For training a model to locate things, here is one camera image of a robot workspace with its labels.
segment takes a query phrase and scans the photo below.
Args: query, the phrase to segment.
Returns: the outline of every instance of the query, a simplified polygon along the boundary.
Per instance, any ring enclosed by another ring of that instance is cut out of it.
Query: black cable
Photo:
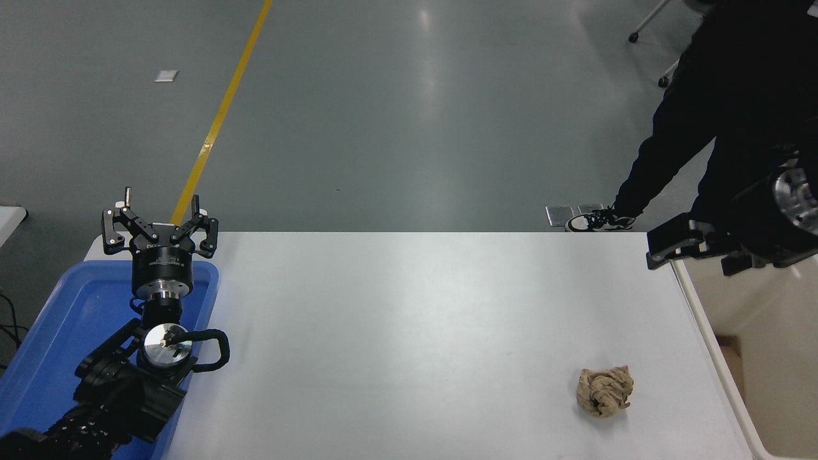
[[[11,309],[11,324],[14,327],[15,343],[17,343],[17,349],[19,349],[20,348],[20,343],[22,342],[22,340],[20,339],[20,333],[19,333],[20,325],[17,323],[17,309],[14,308],[14,302],[12,302],[11,299],[6,297],[4,294],[0,294],[0,298],[4,299],[6,302],[8,302],[8,306]]]
[[[20,338],[16,334],[12,334],[8,329],[6,329],[5,327],[2,327],[2,326],[0,326],[0,331],[5,332],[6,335],[8,336],[8,338],[10,338],[10,339],[12,339],[14,341],[15,347],[18,350],[20,349],[20,345],[22,344],[22,342],[21,342]]]
[[[16,327],[17,329],[22,329],[23,331],[29,332],[29,329],[26,326],[14,326],[12,324],[0,324],[0,327]]]

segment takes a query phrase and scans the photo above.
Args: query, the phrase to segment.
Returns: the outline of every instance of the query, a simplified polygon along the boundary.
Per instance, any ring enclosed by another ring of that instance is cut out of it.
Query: black pants
[[[693,219],[715,223],[733,196],[783,162],[782,147],[818,115],[818,19],[807,7],[714,8],[682,54],[653,134],[619,188],[620,214],[641,214],[714,138]]]

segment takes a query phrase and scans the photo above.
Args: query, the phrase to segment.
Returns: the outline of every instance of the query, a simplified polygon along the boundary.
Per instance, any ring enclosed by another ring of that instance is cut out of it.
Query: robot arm
[[[187,393],[180,385],[191,372],[211,372],[230,358],[227,335],[216,329],[187,331],[182,327],[182,298],[193,290],[192,257],[213,257],[218,221],[191,203],[191,219],[182,226],[146,223],[125,200],[102,213],[103,247],[111,255],[129,250],[133,256],[133,300],[141,300],[134,318],[93,350],[75,371],[81,382],[77,405],[45,433],[16,430],[0,438],[0,452],[10,460],[108,459],[133,436],[154,442]],[[128,246],[115,230],[131,234]],[[191,239],[199,229],[205,239]],[[193,342],[216,340],[220,358],[198,364]]]
[[[805,126],[797,159],[735,196],[720,226],[679,214],[648,232],[648,268],[724,256],[722,272],[731,276],[767,264],[788,267],[818,254],[818,117]]]

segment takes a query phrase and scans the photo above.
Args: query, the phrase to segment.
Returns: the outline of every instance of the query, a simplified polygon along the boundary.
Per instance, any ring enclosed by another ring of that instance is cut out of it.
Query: white table
[[[0,246],[6,242],[24,218],[25,209],[20,206],[0,206]]]
[[[225,232],[213,263],[232,358],[166,458],[751,458],[643,233]],[[580,370],[623,364],[632,406],[588,417]]]

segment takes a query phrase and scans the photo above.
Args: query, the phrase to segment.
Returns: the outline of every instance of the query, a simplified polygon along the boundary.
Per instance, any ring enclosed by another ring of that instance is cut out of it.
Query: white sneaker
[[[620,232],[633,228],[635,217],[618,216],[611,206],[580,214],[565,223],[566,232]]]

